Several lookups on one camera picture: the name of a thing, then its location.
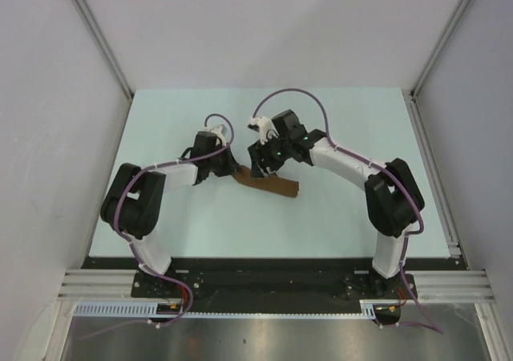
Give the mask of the brown cloth napkin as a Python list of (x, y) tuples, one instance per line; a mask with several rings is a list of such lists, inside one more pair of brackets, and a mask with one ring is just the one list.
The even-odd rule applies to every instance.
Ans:
[(297, 181), (281, 178), (276, 174), (263, 178), (251, 177), (250, 169), (244, 165), (241, 165), (240, 171), (233, 173), (232, 177), (241, 185), (284, 197), (295, 198), (299, 193), (300, 185)]

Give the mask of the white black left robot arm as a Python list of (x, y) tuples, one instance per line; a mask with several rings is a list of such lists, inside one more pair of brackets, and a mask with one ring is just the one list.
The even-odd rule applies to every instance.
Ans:
[(177, 277), (168, 271), (172, 258), (160, 246), (156, 232), (164, 191), (198, 185), (210, 174), (239, 173), (226, 132), (224, 125), (197, 132), (193, 146), (166, 164), (149, 169), (122, 164), (103, 200), (101, 220), (127, 241), (139, 267), (151, 274), (148, 285), (159, 296), (166, 297), (177, 287)]

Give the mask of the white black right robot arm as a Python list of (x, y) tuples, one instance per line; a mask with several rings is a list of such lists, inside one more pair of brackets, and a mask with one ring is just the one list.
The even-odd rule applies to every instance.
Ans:
[(399, 158), (379, 164), (338, 146), (327, 132), (307, 131), (296, 113), (286, 110), (272, 119), (255, 116), (248, 128), (258, 139), (248, 147), (250, 175), (265, 178), (293, 159), (328, 170), (361, 189), (367, 214), (378, 239), (370, 277), (370, 289), (379, 298), (388, 298), (398, 289), (404, 262), (404, 244), (411, 226), (420, 222), (425, 201), (408, 164)]

